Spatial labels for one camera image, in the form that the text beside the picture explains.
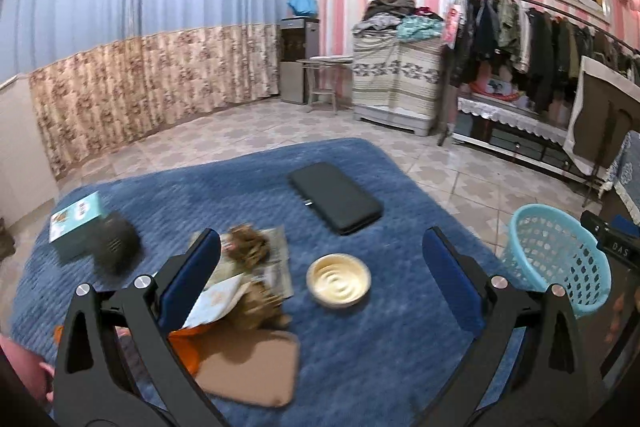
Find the blue laundry basket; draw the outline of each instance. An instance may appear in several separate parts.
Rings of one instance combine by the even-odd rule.
[[[546,204],[519,208],[509,223],[502,262],[514,285],[545,292],[561,284],[577,317],[593,313],[611,290],[609,261],[580,222]]]

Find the beige bowl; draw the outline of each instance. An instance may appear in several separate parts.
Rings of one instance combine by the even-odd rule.
[[[347,308],[369,291],[371,273],[360,259],[332,253],[314,261],[306,272],[311,295],[328,308]]]

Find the newspaper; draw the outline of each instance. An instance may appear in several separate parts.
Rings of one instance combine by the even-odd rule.
[[[250,273],[245,275],[251,279],[264,282],[274,295],[288,299],[293,296],[293,285],[289,273],[289,247],[287,246],[284,227],[260,230],[260,232],[269,239],[269,248],[271,251],[264,260],[254,266]],[[229,245],[229,239],[229,235],[226,233],[220,236],[220,241],[222,242],[220,261],[204,286],[205,290],[214,284],[243,273],[242,268],[225,254]]]
[[[249,273],[245,273],[238,264],[225,254],[229,244],[228,234],[220,236],[222,252],[220,261],[213,270],[203,292],[196,300],[183,328],[194,328],[209,324],[225,317],[244,295],[253,280],[264,282],[274,295],[283,299],[293,296],[293,285],[289,273],[289,247],[284,227],[260,230],[269,239],[270,253]],[[195,233],[191,242],[199,236]]]

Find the tiled floor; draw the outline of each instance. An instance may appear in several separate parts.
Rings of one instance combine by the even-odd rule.
[[[61,195],[82,184],[137,176],[226,160],[284,145],[338,137],[360,137],[383,149],[435,201],[484,241],[497,255],[506,244],[511,214],[539,201],[571,214],[581,212],[578,187],[485,152],[420,138],[367,122],[350,110],[335,115],[277,99],[243,105],[162,131],[115,153],[92,160],[59,182]],[[597,203],[590,210],[599,211]],[[50,208],[21,224],[18,252],[0,265],[0,330],[6,331],[15,285],[35,235]]]

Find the black wallet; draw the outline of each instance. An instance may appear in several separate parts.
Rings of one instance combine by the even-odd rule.
[[[289,181],[340,235],[357,232],[382,216],[382,204],[331,163],[293,171]]]

